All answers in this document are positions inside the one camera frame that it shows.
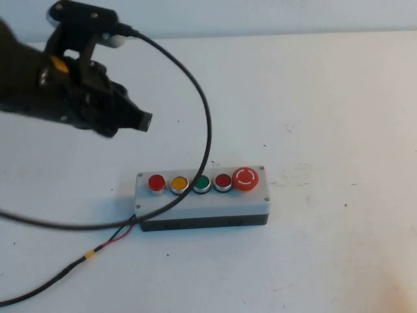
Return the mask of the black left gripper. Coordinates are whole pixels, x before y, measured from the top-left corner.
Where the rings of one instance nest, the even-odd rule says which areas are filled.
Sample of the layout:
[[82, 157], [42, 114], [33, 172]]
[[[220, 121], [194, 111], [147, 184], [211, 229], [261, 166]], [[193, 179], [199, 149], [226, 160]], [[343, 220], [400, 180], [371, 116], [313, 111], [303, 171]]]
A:
[[93, 130], [112, 138], [119, 128], [148, 131], [152, 114], [140, 109], [126, 90], [118, 91], [117, 125], [115, 84], [107, 68], [96, 61], [81, 65], [79, 59], [49, 56], [50, 65], [40, 72], [39, 88], [63, 106], [59, 121], [79, 129]]

